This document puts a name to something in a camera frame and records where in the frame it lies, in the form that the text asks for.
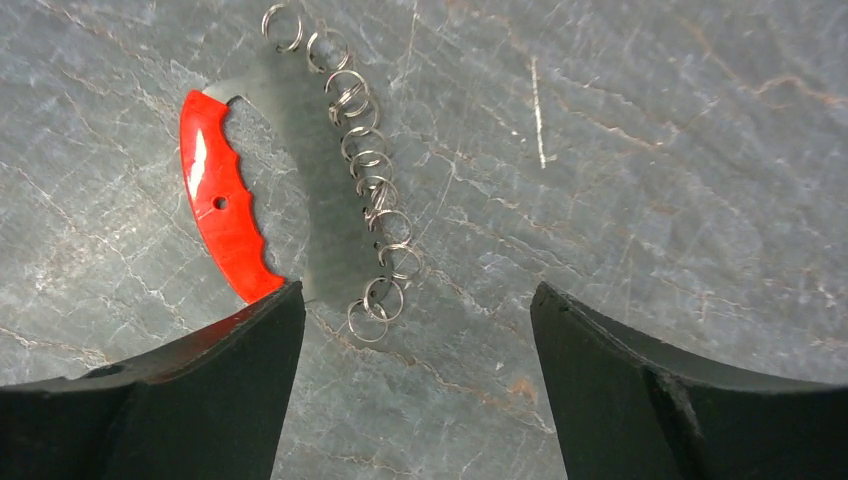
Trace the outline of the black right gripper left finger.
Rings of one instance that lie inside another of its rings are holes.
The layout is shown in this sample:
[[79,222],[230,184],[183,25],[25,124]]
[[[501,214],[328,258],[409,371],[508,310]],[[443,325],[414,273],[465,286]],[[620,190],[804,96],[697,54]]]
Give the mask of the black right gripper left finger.
[[1,390],[5,479],[267,479],[305,329],[299,283],[70,379]]

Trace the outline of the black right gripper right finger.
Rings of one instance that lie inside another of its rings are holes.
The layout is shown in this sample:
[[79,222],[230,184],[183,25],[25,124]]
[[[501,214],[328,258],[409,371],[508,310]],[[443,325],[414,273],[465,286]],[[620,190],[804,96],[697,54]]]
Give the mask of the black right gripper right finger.
[[843,479],[847,389],[685,351],[541,283],[530,307],[571,479]]

